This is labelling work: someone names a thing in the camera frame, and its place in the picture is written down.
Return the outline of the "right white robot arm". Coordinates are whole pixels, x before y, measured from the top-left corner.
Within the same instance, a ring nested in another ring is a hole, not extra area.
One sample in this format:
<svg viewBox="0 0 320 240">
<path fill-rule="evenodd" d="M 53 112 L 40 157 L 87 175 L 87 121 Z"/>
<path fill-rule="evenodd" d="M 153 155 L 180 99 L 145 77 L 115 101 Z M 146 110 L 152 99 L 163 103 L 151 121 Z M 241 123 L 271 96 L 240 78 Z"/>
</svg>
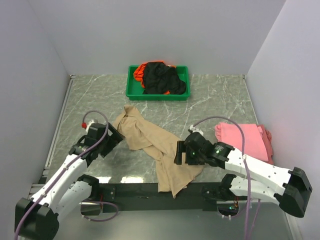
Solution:
<svg viewBox="0 0 320 240">
<path fill-rule="evenodd" d="M 224 142 L 211 143 L 199 132 L 177 142 L 174 163 L 208 164 L 229 171 L 219 186 L 220 201 L 250 195 L 252 199 L 274 203 L 297 218 L 305 216 L 313 191 L 303 169 L 282 168 L 242 155 L 239 149 Z"/>
</svg>

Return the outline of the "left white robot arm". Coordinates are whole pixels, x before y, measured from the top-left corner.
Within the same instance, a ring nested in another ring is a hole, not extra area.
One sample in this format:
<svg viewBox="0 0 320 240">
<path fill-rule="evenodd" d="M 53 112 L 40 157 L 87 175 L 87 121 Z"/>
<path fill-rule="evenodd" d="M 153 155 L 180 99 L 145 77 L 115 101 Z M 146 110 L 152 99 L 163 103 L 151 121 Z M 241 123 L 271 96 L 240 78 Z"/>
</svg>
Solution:
<svg viewBox="0 0 320 240">
<path fill-rule="evenodd" d="M 114 207 L 115 188 L 103 201 L 99 179 L 84 174 L 98 156 L 105 157 L 124 137 L 111 125 L 82 123 L 86 129 L 69 150 L 64 162 L 51 179 L 30 198 L 21 198 L 15 206 L 14 239 L 52 240 L 61 221 L 79 204 L 90 203 L 101 211 Z"/>
</svg>

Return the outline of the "beige t shirt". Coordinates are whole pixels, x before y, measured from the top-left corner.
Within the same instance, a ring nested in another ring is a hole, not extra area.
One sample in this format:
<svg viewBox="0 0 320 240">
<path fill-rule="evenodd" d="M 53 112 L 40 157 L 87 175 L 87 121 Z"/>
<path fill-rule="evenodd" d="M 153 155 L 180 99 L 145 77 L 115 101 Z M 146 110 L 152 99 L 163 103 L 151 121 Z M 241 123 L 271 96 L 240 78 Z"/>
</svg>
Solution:
<svg viewBox="0 0 320 240">
<path fill-rule="evenodd" d="M 113 126 L 122 134 L 130 150 L 143 150 L 155 160 L 159 192 L 176 195 L 203 171 L 202 165 L 176 165 L 177 143 L 173 133 L 145 120 L 133 105 L 125 105 Z"/>
</svg>

